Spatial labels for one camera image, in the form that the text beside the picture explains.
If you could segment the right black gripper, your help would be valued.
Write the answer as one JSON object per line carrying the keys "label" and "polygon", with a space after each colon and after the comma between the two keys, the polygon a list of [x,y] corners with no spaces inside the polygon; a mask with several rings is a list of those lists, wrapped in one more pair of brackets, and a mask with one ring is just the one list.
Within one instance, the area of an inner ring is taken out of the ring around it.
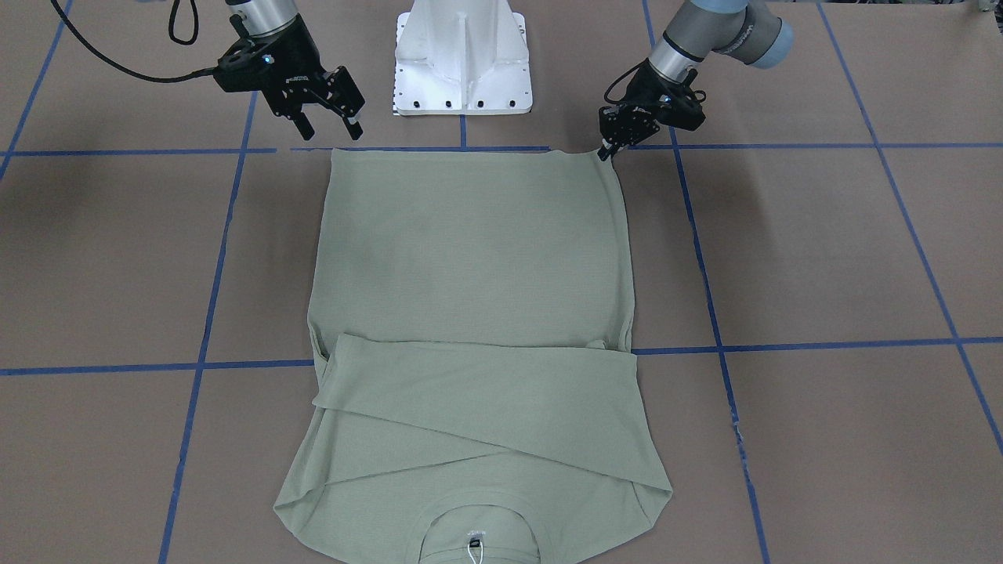
{"label": "right black gripper", "polygon": [[230,18],[239,39],[218,59],[215,81],[224,92],[261,92],[273,114],[295,122],[302,138],[315,129],[305,104],[318,104],[345,122],[351,140],[364,135],[358,114],[365,104],[346,67],[326,71],[301,16],[269,34],[251,35],[250,27]]}

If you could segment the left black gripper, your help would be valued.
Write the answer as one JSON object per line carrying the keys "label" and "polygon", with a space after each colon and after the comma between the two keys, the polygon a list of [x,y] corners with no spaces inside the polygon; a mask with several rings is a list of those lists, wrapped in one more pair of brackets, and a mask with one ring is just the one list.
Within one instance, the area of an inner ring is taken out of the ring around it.
{"label": "left black gripper", "polygon": [[663,78],[644,60],[614,80],[604,92],[606,106],[599,109],[603,139],[597,151],[599,160],[605,163],[617,149],[651,138],[662,125],[684,131],[703,125],[706,93],[692,89],[695,78],[694,68],[686,69],[680,80]]}

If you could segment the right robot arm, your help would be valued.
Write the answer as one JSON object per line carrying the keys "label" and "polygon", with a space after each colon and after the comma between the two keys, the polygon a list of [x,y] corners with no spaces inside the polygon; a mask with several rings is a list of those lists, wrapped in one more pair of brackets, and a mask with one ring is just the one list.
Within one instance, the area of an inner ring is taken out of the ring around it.
{"label": "right robot arm", "polygon": [[237,41],[216,62],[212,77],[224,92],[260,92],[276,117],[289,119],[304,140],[315,131],[307,104],[333,111],[349,136],[363,135],[364,96],[346,67],[327,70],[293,1],[229,1]]}

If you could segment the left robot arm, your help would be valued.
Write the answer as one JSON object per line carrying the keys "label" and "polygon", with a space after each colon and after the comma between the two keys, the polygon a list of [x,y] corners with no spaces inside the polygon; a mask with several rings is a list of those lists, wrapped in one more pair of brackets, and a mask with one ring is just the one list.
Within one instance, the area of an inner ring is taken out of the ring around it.
{"label": "left robot arm", "polygon": [[778,64],[793,46],[793,28],[763,1],[685,1],[648,57],[615,79],[599,109],[600,161],[655,136],[663,126],[696,131],[705,92],[693,89],[710,54],[758,69]]}

